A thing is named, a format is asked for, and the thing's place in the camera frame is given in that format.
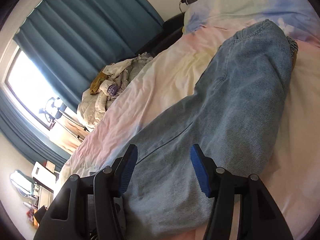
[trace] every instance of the curtain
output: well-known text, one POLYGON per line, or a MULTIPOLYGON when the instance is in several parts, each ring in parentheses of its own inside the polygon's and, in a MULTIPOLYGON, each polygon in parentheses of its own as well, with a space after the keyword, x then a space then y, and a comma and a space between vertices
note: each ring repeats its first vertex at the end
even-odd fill
POLYGON ((14 40, 76 112, 98 72, 162 31, 147 0, 43 0, 14 40))
POLYGON ((56 165, 56 170, 59 171, 70 158, 70 154, 51 142, 24 116, 1 89, 0 131, 33 164, 49 160, 56 165))

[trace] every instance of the window frame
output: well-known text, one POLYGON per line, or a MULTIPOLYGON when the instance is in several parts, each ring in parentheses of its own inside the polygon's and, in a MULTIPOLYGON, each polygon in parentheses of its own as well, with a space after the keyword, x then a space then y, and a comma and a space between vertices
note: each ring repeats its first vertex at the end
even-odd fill
POLYGON ((4 84, 7 86, 7 88, 9 89, 9 91, 12 93, 12 95, 15 97, 15 99, 21 104, 21 106, 29 113, 32 115, 33 118, 35 118, 41 125, 43 125, 48 131, 51 130, 51 128, 53 127, 53 123, 51 123, 51 125, 47 125, 46 123, 44 123, 39 117, 37 117, 21 100, 20 98, 16 95, 16 93, 14 92, 12 86, 9 83, 9 77, 11 74, 11 71, 14 67, 14 64, 17 61, 17 58, 19 57, 20 53, 22 52, 21 48, 18 49, 17 53, 14 55, 14 58, 10 64, 10 67, 8 69, 8 72, 6 74, 6 77, 4 79, 4 84))
POLYGON ((17 187, 15 184, 17 184, 20 188, 24 189, 25 191, 29 192, 28 195, 33 195, 36 182, 35 182, 32 178, 30 178, 29 176, 25 175, 22 171, 20 171, 20 170, 15 170, 13 173, 10 174, 10 180, 11 180, 11 183, 12 183, 17 189, 18 189, 18 187, 17 187), (11 178, 11 175, 14 174, 15 172, 19 173, 22 177, 24 177, 27 181, 29 181, 29 182, 31 183, 31 188, 30 188, 30 190, 24 188, 22 185, 20 185, 18 182, 16 182, 14 179, 11 178))

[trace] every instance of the bed sheet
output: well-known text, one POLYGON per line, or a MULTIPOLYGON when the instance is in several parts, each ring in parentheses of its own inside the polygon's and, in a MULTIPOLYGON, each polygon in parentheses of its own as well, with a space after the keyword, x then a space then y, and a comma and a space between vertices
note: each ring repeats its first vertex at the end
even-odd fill
MULTIPOLYGON (((55 194, 71 174, 111 164, 123 145, 164 110, 194 92, 218 47, 236 31, 274 21, 299 45, 274 154, 261 179, 300 239, 320 214, 320 19, 307 0, 199 0, 185 34, 148 63, 63 166, 55 194)), ((231 239, 236 239, 236 213, 231 239)), ((205 225, 170 239, 202 239, 205 225)))

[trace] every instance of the screw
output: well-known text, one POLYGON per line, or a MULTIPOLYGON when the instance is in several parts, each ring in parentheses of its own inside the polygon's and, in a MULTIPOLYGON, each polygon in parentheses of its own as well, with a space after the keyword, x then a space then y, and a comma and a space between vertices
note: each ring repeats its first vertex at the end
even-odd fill
POLYGON ((254 180, 254 181, 257 181, 259 179, 258 175, 256 174, 251 174, 250 175, 250 179, 254 180))
POLYGON ((225 169, 222 167, 218 167, 218 168, 216 168, 216 172, 219 174, 223 174, 225 172, 225 169))
POLYGON ((107 166, 107 167, 105 167, 105 168, 103 169, 103 173, 108 174, 108 173, 111 173, 111 172, 112 172, 112 168, 111 168, 110 166, 107 166))
POLYGON ((79 177, 78 175, 73 174, 73 175, 70 176, 70 180, 71 181, 76 181, 78 179, 78 177, 79 177))

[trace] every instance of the jeans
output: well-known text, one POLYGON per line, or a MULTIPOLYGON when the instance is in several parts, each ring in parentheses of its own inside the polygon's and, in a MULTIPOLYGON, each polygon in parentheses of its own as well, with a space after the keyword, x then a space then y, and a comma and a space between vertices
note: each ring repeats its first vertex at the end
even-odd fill
POLYGON ((265 20, 226 40, 195 86, 134 136, 138 161, 124 210, 128 240, 151 240, 207 222, 213 199, 190 161, 198 143, 232 174, 259 174, 272 154, 292 69, 282 30, 265 20))

